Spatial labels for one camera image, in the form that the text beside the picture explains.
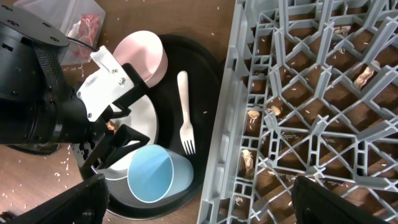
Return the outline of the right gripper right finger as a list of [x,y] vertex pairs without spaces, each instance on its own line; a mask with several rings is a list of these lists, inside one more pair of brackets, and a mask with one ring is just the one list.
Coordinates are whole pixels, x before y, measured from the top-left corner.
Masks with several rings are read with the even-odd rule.
[[294,182],[292,205],[298,224],[385,222],[304,176],[297,177]]

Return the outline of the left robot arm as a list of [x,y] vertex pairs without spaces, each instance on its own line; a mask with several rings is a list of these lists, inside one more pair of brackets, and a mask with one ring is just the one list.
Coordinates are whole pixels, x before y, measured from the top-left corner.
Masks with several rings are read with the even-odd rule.
[[149,142],[125,124],[108,126],[130,114],[147,86],[102,46],[91,50],[99,69],[72,88],[61,66],[71,43],[38,16],[1,4],[1,144],[36,156],[75,144],[83,168],[104,169]]

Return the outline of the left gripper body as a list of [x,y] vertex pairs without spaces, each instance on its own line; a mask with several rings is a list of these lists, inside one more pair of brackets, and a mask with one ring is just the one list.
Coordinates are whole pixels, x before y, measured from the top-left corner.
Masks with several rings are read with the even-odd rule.
[[105,46],[90,57],[99,70],[86,78],[76,94],[86,108],[88,121],[96,121],[112,103],[125,109],[145,95],[148,86],[132,65],[120,65]]

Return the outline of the brown food scrap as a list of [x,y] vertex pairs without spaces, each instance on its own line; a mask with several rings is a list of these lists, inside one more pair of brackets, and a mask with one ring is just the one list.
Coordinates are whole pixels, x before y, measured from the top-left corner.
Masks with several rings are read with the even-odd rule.
[[114,133],[117,132],[118,126],[117,126],[116,124],[114,124],[112,121],[108,121],[108,122],[106,123],[106,125],[107,125],[107,127],[108,127],[109,130],[114,131]]

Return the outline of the grey plate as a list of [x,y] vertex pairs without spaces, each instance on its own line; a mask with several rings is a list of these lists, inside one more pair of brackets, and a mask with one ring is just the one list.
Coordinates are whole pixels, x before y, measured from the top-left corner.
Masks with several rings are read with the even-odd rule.
[[[131,110],[129,115],[123,118],[111,119],[110,121],[116,124],[118,129],[122,124],[125,124],[148,136],[150,140],[146,145],[154,144],[158,137],[159,122],[154,105],[150,98],[147,95],[143,96],[129,106],[129,109]],[[127,177],[128,168],[135,153],[136,150],[130,152],[106,169],[95,169],[95,173],[104,174],[107,180],[123,179]]]

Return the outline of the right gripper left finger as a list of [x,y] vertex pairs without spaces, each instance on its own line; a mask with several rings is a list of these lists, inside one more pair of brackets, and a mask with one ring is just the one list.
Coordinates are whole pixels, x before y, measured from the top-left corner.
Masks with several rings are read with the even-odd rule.
[[9,220],[11,224],[102,224],[109,204],[103,174],[96,174],[62,194]]

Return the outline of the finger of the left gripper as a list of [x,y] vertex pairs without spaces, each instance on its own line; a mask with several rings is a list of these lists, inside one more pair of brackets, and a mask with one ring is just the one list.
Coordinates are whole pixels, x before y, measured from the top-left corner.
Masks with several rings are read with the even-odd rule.
[[145,146],[150,138],[122,124],[110,142],[111,150],[106,155],[102,168],[108,168],[130,152]]
[[105,124],[93,124],[87,129],[83,142],[79,144],[80,174],[94,174],[95,169],[106,165],[115,148],[113,139],[114,131]]

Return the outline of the light blue cup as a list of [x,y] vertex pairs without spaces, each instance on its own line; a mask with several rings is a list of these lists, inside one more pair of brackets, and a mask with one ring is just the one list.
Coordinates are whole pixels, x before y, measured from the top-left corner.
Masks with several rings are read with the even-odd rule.
[[131,193],[144,203],[183,192],[193,178],[193,166],[186,157],[155,144],[136,150],[127,171]]

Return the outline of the pink bowl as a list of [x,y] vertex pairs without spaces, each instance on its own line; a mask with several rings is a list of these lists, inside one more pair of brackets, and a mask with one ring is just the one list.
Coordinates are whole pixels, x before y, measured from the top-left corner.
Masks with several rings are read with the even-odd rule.
[[113,52],[120,65],[129,63],[149,88],[165,76],[168,58],[159,36],[140,30],[125,37]]

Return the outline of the red snack wrapper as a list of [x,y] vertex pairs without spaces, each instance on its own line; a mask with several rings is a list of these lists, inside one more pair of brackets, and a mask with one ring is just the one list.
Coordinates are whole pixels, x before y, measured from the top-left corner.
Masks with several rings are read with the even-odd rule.
[[[86,45],[94,46],[96,35],[100,28],[100,17],[97,14],[84,14],[80,21],[73,25],[72,30],[68,36],[85,43]],[[86,60],[90,56],[90,51],[80,45],[73,49],[74,56],[79,59]]]

